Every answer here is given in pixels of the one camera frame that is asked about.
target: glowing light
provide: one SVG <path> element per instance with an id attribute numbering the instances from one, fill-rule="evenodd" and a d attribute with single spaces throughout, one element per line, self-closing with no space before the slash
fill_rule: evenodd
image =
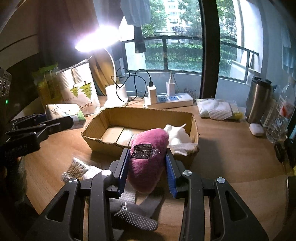
<path id="1" fill-rule="evenodd" d="M 90 52 L 108 47 L 118 40 L 120 40 L 120 34 L 117 28 L 101 26 L 97 31 L 79 41 L 75 48 L 80 52 Z"/>

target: power strip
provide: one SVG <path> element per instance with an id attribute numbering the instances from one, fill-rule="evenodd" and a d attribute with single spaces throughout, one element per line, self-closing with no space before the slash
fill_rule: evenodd
<path id="1" fill-rule="evenodd" d="M 151 104 L 149 97 L 144 97 L 144 107 L 152 109 L 169 109 L 193 105 L 193 98 L 187 93 L 179 93 L 175 96 L 158 95 L 157 103 Z"/>

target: black tumbler lid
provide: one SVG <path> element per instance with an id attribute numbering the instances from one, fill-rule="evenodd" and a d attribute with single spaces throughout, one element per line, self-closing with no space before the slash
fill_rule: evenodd
<path id="1" fill-rule="evenodd" d="M 260 77 L 257 77 L 257 76 L 254 76 L 252 78 L 252 81 L 257 84 L 257 85 L 260 85 L 260 86 L 263 86 L 265 88 L 270 88 L 270 85 L 271 85 L 271 81 L 268 80 L 268 79 L 262 79 Z"/>

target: pink fuzzy object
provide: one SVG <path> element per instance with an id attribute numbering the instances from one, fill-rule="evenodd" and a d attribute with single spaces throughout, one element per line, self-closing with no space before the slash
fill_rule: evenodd
<path id="1" fill-rule="evenodd" d="M 152 144 L 148 159 L 131 158 L 129 161 L 128 180 L 141 193 L 151 193 L 160 179 L 165 167 L 165 154 L 168 146 L 168 134 L 164 129 L 152 129 L 136 135 L 131 143 L 134 146 Z"/>

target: embroidered patch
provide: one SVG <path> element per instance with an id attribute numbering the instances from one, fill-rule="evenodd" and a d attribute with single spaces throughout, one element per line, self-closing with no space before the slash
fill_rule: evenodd
<path id="1" fill-rule="evenodd" d="M 131 158 L 148 159 L 151 152 L 151 144 L 139 144 L 133 147 Z"/>

